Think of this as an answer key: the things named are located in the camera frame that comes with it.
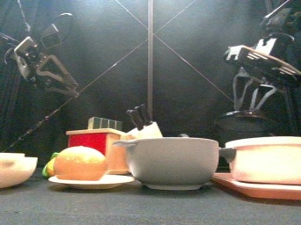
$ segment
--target yellow fruit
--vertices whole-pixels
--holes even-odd
[[[54,160],[54,158],[49,161],[49,163],[46,164],[46,168],[45,168],[49,177],[52,177],[54,175],[54,173],[53,173],[53,160]]]
[[[59,179],[99,180],[107,169],[101,152],[84,146],[64,149],[53,160],[53,173]]]

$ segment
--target pink tray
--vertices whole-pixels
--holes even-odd
[[[230,173],[215,173],[212,181],[254,198],[301,200],[299,185],[269,185],[238,182]]]

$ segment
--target white bowl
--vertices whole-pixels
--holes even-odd
[[[21,184],[32,175],[37,157],[24,157],[22,154],[0,154],[0,188]]]
[[[151,189],[196,190],[218,168],[218,142],[166,137],[116,141],[127,149],[132,176]]]

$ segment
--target table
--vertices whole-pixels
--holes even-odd
[[[250,198],[207,182],[196,191],[159,191],[139,181],[105,190],[57,185],[36,169],[0,189],[0,224],[301,224],[301,201]]]

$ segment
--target white ceramic pot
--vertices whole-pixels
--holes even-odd
[[[301,137],[247,138],[227,142],[226,148],[236,151],[228,162],[235,180],[301,185]]]
[[[218,168],[214,140],[166,137],[113,144],[125,147],[131,174],[151,189],[199,189]]]

